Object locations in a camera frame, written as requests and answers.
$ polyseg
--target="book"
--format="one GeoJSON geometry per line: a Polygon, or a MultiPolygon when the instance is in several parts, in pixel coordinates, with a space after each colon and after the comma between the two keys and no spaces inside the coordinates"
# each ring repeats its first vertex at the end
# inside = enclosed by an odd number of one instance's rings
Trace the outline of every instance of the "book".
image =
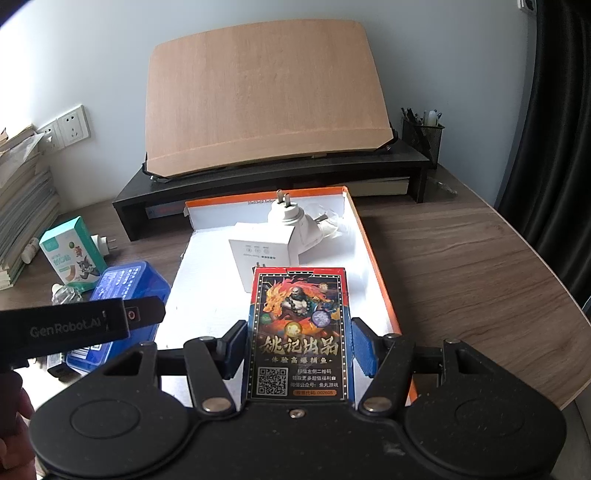
{"type": "Polygon", "coordinates": [[[1,147],[0,290],[14,285],[26,266],[21,258],[24,248],[31,238],[40,238],[59,214],[51,171],[38,162],[42,137],[28,127],[1,147]]]}
{"type": "Polygon", "coordinates": [[[44,209],[37,213],[36,219],[31,221],[27,230],[20,235],[8,252],[7,260],[0,271],[0,290],[14,285],[26,266],[26,263],[21,258],[23,249],[31,238],[41,238],[41,235],[53,225],[59,214],[59,197],[54,195],[44,209]]]}

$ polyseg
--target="power adapter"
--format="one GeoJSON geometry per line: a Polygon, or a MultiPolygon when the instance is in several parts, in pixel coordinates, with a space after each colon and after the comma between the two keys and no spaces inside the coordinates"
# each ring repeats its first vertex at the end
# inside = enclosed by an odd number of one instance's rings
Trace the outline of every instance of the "power adapter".
{"type": "Polygon", "coordinates": [[[323,237],[316,221],[296,202],[291,201],[289,193],[281,190],[277,190],[277,200],[271,204],[267,221],[294,227],[293,238],[297,243],[298,254],[319,244],[323,237]]]}

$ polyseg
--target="wall outlet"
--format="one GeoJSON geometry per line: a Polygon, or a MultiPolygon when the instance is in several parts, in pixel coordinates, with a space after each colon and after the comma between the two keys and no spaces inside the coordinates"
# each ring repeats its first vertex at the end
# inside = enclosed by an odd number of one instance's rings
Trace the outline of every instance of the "wall outlet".
{"type": "Polygon", "coordinates": [[[43,134],[43,138],[39,142],[39,150],[49,155],[64,148],[64,141],[61,137],[60,128],[57,125],[57,120],[41,127],[37,133],[43,134]]]}
{"type": "Polygon", "coordinates": [[[82,105],[77,106],[57,119],[64,145],[68,147],[90,136],[82,105]]]}
{"type": "Polygon", "coordinates": [[[517,0],[517,7],[519,10],[535,15],[537,13],[535,7],[535,0],[517,0]]]}

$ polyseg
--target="white box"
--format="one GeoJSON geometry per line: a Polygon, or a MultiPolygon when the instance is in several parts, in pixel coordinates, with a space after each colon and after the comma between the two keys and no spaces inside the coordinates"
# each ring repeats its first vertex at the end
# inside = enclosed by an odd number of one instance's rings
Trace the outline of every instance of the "white box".
{"type": "Polygon", "coordinates": [[[270,223],[238,222],[232,228],[228,240],[245,292],[252,291],[256,267],[299,265],[293,232],[293,226],[270,223]]]}
{"type": "MultiPolygon", "coordinates": [[[[394,308],[353,200],[344,187],[290,190],[304,211],[318,205],[340,217],[342,229],[299,255],[300,268],[343,267],[347,273],[349,311],[378,335],[400,333],[394,308]]],[[[156,334],[158,347],[182,348],[198,336],[221,337],[254,308],[252,293],[244,292],[228,241],[237,222],[266,223],[276,192],[247,193],[187,202],[185,214],[193,234],[166,303],[166,317],[156,334]]],[[[353,361],[355,398],[363,397],[371,379],[353,361]]],[[[226,387],[240,405],[242,367],[226,387]]],[[[162,389],[191,406],[184,377],[163,377],[162,389]]],[[[410,399],[417,397],[414,384],[410,399]]]]}

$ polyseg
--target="desk surface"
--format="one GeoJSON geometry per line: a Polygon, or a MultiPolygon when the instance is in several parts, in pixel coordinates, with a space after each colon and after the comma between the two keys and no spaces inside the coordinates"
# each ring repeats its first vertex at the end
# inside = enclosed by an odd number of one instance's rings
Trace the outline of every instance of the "desk surface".
{"type": "MultiPolygon", "coordinates": [[[[429,184],[407,196],[356,199],[401,329],[420,345],[461,338],[564,407],[591,379],[591,327],[554,274],[486,203],[439,168],[453,197],[429,184]]],[[[191,234],[181,216],[152,220],[129,242],[109,202],[72,212],[116,238],[108,264],[149,261],[170,283],[191,234]]],[[[49,304],[58,277],[38,255],[0,309],[49,304]]]]}

